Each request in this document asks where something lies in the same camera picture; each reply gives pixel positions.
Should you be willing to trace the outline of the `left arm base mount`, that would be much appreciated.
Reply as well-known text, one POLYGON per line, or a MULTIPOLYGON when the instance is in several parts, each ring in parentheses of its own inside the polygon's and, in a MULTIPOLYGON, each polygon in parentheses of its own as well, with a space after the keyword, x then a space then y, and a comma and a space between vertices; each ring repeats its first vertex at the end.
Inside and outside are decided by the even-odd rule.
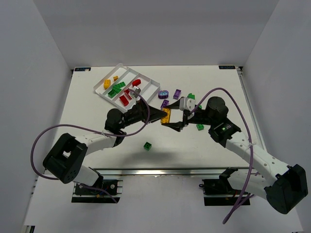
POLYGON ((72 203, 117 204, 120 201, 123 180, 117 176, 105 176, 88 171, 73 180, 72 203))

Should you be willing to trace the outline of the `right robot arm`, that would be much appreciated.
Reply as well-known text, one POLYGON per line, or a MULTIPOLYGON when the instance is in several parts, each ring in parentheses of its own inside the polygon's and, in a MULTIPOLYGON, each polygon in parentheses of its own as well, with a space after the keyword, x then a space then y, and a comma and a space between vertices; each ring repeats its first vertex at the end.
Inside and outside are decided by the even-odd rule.
POLYGON ((182 97, 167 108, 183 112, 182 121, 164 123, 178 132, 189 124, 209 125, 208 133, 216 143, 240 156, 259 173, 259 176, 250 176, 246 192, 267 200, 279 213, 289 213, 308 195, 304 168, 298 164, 290 166, 252 145, 241 129, 227 118, 228 108, 222 98, 211 97, 206 108, 201 109, 193 99, 182 97))

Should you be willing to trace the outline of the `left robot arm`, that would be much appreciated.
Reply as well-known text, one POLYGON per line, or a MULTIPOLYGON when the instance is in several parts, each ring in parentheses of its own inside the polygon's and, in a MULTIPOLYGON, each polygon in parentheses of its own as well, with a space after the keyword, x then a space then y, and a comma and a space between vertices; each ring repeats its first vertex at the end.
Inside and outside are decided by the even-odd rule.
POLYGON ((126 136, 123 129, 132 124, 152 123, 167 113, 139 100, 127 112, 117 108, 108 111, 104 130, 74 137, 64 133, 56 141, 43 161, 43 166, 62 183, 80 183, 93 188, 103 188, 103 176, 83 165, 84 158, 96 151, 118 146, 126 136))

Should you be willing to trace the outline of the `yellow 2x4 lego brick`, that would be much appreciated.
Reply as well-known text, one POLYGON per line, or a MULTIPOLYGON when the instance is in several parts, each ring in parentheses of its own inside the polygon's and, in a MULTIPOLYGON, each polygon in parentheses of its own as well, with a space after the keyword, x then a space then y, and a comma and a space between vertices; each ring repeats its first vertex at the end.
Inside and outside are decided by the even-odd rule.
POLYGON ((170 117, 171 117, 171 109, 163 108, 162 111, 166 113, 166 116, 161 118, 161 120, 160 120, 161 124, 169 123, 170 122, 170 117))

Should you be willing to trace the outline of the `green bush lego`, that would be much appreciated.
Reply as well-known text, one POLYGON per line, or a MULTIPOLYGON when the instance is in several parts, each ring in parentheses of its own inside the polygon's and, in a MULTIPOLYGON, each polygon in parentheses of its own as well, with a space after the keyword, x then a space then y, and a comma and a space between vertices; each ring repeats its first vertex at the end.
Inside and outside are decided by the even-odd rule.
POLYGON ((195 95, 192 94, 192 93, 189 93, 189 94, 187 95, 187 97, 188 97, 189 99, 195 100, 195 95))

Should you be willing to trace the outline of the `green 2x4 lego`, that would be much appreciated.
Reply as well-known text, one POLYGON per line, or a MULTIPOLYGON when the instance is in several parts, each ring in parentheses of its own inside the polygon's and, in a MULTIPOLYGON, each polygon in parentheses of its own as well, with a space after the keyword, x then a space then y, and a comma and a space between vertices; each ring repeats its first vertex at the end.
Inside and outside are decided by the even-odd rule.
POLYGON ((121 92, 121 88, 122 86, 120 86, 119 84, 113 85, 113 90, 118 94, 121 92))

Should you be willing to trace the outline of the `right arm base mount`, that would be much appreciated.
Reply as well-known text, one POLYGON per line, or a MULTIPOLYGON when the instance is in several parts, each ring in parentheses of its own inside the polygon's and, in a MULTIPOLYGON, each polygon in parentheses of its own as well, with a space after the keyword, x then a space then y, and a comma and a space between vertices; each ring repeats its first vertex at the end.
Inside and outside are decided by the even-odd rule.
POLYGON ((245 168, 217 167, 200 168, 197 175, 202 179, 199 188, 203 191, 204 206, 232 207, 241 191, 233 189, 226 178, 235 171, 246 171, 245 168))

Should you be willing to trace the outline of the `red sloped lego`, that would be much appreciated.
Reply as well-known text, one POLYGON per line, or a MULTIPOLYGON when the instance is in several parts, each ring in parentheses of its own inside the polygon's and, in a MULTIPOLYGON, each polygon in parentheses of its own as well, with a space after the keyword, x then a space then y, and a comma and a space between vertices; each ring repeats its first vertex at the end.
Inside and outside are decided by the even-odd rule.
POLYGON ((136 80, 134 80, 134 81, 132 81, 132 86, 134 87, 134 86, 138 86, 138 85, 140 85, 141 84, 141 79, 136 79, 136 80))

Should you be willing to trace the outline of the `large yellow rounded lego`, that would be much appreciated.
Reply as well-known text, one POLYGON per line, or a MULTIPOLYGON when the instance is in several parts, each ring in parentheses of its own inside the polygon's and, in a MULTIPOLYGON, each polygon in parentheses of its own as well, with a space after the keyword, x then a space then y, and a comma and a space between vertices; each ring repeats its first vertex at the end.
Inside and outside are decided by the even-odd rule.
POLYGON ((111 86, 111 80, 106 79, 103 83, 104 90, 107 90, 111 86))

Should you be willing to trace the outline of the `red small lego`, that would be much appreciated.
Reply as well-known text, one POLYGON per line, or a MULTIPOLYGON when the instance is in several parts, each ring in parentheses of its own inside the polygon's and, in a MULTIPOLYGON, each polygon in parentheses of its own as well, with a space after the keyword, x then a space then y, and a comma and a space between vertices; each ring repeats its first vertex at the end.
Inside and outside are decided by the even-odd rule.
POLYGON ((126 96, 129 100, 132 99, 132 97, 130 96, 130 91, 129 91, 128 89, 125 89, 125 90, 124 90, 124 94, 125 94, 125 96, 126 96))

